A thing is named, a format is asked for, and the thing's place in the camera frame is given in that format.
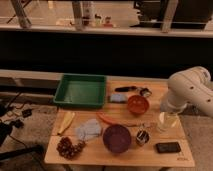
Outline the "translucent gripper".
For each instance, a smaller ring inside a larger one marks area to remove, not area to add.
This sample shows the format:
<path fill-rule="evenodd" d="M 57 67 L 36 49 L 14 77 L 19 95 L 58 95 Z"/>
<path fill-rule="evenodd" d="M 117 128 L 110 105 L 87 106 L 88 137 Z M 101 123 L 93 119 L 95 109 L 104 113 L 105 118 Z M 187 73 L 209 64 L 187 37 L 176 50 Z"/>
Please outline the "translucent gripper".
<path fill-rule="evenodd" d="M 173 128 L 177 123 L 176 113 L 161 112 L 158 116 L 157 128 L 160 132 L 165 132 Z"/>

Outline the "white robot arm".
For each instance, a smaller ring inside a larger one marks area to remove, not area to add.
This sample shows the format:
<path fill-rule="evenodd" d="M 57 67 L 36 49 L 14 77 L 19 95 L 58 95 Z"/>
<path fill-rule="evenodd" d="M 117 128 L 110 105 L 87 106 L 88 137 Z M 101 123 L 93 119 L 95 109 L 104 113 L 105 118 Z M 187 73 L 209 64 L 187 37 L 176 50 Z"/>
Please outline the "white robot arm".
<path fill-rule="evenodd" d="M 192 67 L 172 74 L 168 91 L 160 103 L 157 129 L 166 132 L 173 128 L 187 105 L 191 103 L 207 116 L 213 117 L 213 90 L 210 88 L 211 75 L 201 66 Z"/>

